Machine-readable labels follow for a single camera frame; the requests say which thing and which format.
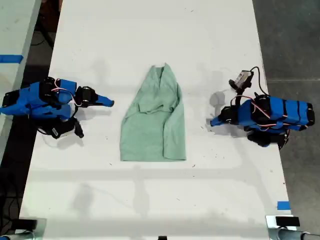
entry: blue robotic arm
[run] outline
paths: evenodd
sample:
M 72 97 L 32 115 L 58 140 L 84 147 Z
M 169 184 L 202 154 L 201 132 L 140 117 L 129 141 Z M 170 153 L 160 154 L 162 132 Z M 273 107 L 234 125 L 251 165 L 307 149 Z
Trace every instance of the blue robotic arm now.
M 255 98 L 249 97 L 241 104 L 243 92 L 251 87 L 253 69 L 242 71 L 236 81 L 229 81 L 237 93 L 235 104 L 231 101 L 231 105 L 224 107 L 210 124 L 212 127 L 222 124 L 241 125 L 249 132 L 247 137 L 250 141 L 262 147 L 277 143 L 281 149 L 288 142 L 290 130 L 302 131 L 315 124 L 313 106 L 304 101 L 273 97 L 265 92 L 262 95 L 255 93 Z
M 74 100 L 75 112 L 69 105 Z M 75 118 L 78 108 L 89 106 L 112 107 L 114 101 L 96 94 L 91 87 L 79 86 L 74 81 L 47 77 L 29 87 L 11 91 L 3 98 L 0 113 L 13 116 L 28 115 L 39 132 L 55 139 L 75 130 L 83 138 L 83 131 Z

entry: white surface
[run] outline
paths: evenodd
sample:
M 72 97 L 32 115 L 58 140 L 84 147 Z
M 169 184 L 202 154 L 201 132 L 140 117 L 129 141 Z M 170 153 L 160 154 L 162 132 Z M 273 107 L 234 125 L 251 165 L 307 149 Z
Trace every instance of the white surface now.
M 121 121 L 164 62 L 183 93 L 187 161 L 120 162 Z M 63 1 L 50 75 L 115 105 L 79 111 L 83 140 L 37 135 L 20 216 L 47 219 L 44 239 L 268 239 L 265 215 L 290 214 L 277 211 L 288 200 L 277 146 L 206 128 L 210 99 L 229 105 L 228 80 L 255 65 L 266 89 L 250 0 Z
M 20 64 L 0 63 L 0 104 L 5 93 L 21 86 L 41 0 L 0 0 L 0 55 L 22 55 Z M 0 115 L 0 163 L 12 118 Z

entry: black cable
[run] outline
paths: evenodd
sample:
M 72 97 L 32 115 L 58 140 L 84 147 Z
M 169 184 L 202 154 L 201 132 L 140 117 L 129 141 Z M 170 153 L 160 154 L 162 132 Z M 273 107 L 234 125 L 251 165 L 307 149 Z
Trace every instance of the black cable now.
M 258 70 L 258 82 L 259 82 L 259 88 L 261 90 L 261 92 L 263 92 L 265 95 L 268 95 L 261 87 L 261 79 L 260 79 L 260 68 L 258 66 L 254 66 L 253 68 L 251 68 L 250 72 L 252 72 L 254 69 L 257 69 Z
M 19 218 L 19 215 L 20 215 L 20 204 L 19 204 L 19 198 L 18 198 L 18 187 L 17 187 L 17 184 L 16 184 L 16 181 L 12 178 L 11 179 L 12 181 L 11 181 L 11 183 L 12 183 L 12 185 L 13 185 L 13 187 L 14 187 L 14 191 L 15 191 L 15 200 L 16 200 L 16 205 L 17 205 L 17 207 L 18 207 L 18 218 Z
M 30 46 L 39 46 L 39 45 L 41 45 L 41 44 L 43 44 L 45 42 L 45 39 L 43 39 L 41 42 L 39 42 L 39 43 L 35 43 L 35 44 L 30 44 Z

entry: concrete floor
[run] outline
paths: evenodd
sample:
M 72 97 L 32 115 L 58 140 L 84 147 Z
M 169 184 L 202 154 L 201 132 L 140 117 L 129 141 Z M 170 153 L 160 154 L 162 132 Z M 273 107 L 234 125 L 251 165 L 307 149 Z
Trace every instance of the concrete floor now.
M 269 93 L 313 103 L 320 119 L 320 1 L 253 0 Z M 35 33 L 32 43 L 42 40 Z M 45 74 L 52 50 L 32 46 L 26 71 Z M 291 133 L 281 150 L 289 200 L 301 229 L 320 234 L 320 129 Z

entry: green cloth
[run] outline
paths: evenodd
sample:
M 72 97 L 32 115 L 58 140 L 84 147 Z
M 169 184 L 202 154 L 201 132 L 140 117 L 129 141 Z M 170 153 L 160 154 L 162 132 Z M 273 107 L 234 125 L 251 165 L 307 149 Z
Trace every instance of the green cloth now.
M 121 161 L 186 160 L 182 92 L 170 66 L 152 66 L 121 125 Z

